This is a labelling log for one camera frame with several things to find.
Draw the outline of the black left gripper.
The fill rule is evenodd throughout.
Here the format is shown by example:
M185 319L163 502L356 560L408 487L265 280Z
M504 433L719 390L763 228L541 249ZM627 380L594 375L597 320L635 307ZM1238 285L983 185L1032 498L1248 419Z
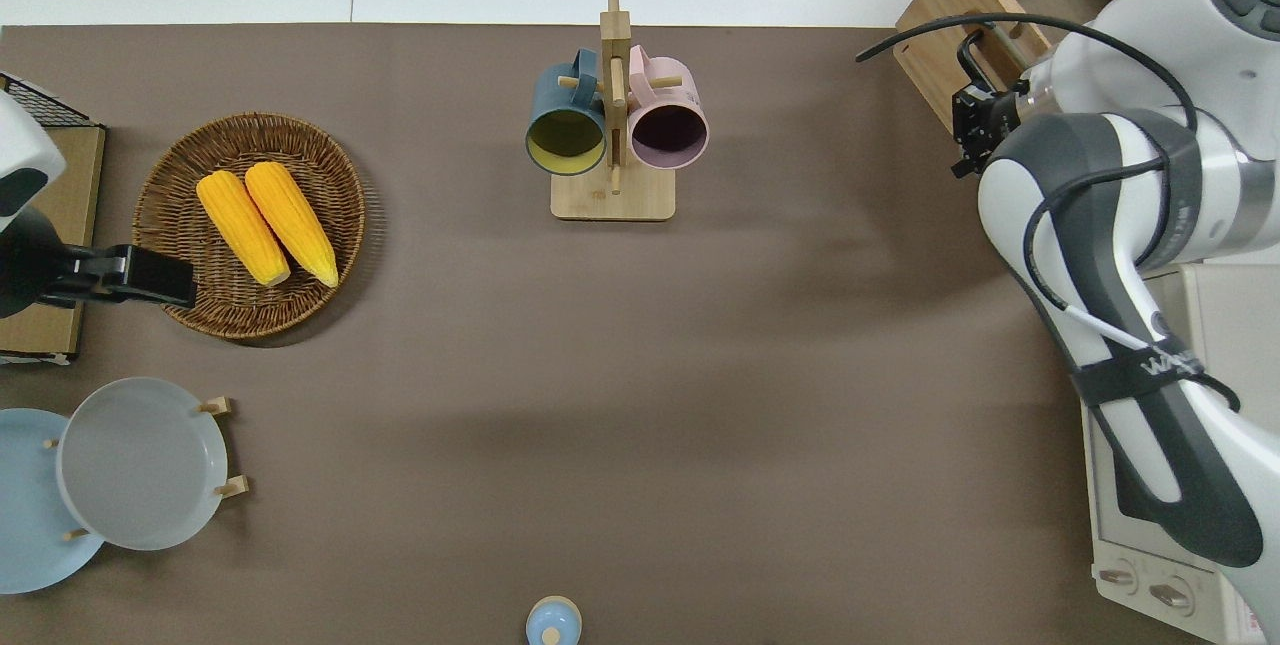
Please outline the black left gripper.
M41 244L38 261L44 273L38 289L41 306L74 308L81 302L123 303L134 298L188 311L198 297L192 264L137 244L104 250ZM160 282L132 282L127 293L122 289L123 276Z

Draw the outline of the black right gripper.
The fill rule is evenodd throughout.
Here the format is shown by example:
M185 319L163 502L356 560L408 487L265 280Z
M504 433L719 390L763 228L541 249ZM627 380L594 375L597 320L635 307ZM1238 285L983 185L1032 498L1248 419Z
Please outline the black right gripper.
M979 175L995 148L1021 124L1018 104L1023 95L1019 88L991 92L980 84L952 93L951 134L966 134L966 139L956 139L960 157L950 168L955 179Z

